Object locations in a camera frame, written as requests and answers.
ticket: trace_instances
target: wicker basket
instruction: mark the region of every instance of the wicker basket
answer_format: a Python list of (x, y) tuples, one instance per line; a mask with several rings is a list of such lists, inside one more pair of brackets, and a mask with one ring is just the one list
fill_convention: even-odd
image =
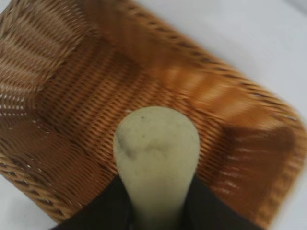
[(198, 176), (264, 228), (306, 157), (291, 108), (130, 0), (12, 0), (0, 88), (0, 172), (57, 222), (114, 178), (113, 133), (141, 107), (193, 120)]

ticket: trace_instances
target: rattan texture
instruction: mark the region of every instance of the rattan texture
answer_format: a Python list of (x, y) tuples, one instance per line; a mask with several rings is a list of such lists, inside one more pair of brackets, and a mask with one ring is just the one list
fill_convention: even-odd
[(0, 16), (0, 173), (55, 221), (117, 174), (113, 134), (165, 106), (201, 138), (197, 175), (268, 228), (306, 158), (283, 101), (130, 0), (12, 0)]

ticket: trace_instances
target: white table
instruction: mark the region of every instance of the white table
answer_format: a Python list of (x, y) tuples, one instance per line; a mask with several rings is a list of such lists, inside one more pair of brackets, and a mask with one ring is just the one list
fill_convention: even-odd
[[(285, 0), (137, 0), (307, 119), (307, 15)], [(0, 0), (0, 12), (9, 0)], [(0, 230), (44, 230), (55, 223), (0, 177)], [(306, 230), (307, 170), (273, 230)]]

